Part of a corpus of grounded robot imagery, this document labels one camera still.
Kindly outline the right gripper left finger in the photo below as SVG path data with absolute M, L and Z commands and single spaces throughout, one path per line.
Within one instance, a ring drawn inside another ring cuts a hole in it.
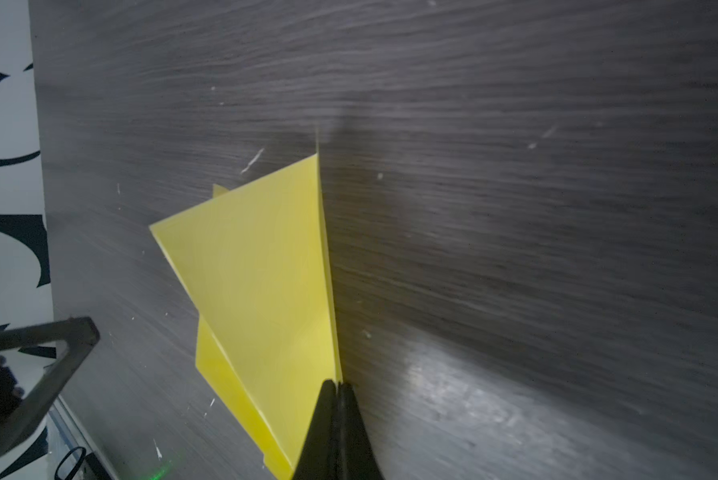
M 333 441 L 333 417 L 337 387 L 332 380 L 321 386 L 309 429 L 294 470 L 293 480 L 329 480 L 336 478 L 336 453 Z

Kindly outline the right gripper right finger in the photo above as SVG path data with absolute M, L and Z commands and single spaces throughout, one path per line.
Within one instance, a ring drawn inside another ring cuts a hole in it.
M 338 387 L 337 396 L 337 478 L 382 480 L 369 436 L 350 384 Z

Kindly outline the yellow square paper sheet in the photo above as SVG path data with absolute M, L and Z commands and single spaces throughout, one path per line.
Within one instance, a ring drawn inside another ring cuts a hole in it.
M 322 384 L 342 378 L 318 157 L 215 187 L 151 232 L 198 310 L 197 369 L 291 478 Z

